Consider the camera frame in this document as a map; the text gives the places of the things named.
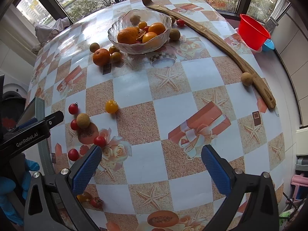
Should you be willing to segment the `blue gloved hand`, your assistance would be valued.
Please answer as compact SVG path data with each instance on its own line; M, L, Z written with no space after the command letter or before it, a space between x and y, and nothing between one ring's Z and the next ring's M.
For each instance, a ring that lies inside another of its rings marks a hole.
M31 161L28 159L24 160L25 173L23 175L23 180L21 183L22 197L24 200L27 198L31 177L30 171L36 172L39 171L40 166L37 162ZM5 216L14 224L18 226L23 226L23 218L13 207L12 203L8 199L8 194L13 192L16 187L16 184L13 180L1 177L1 209L3 210Z

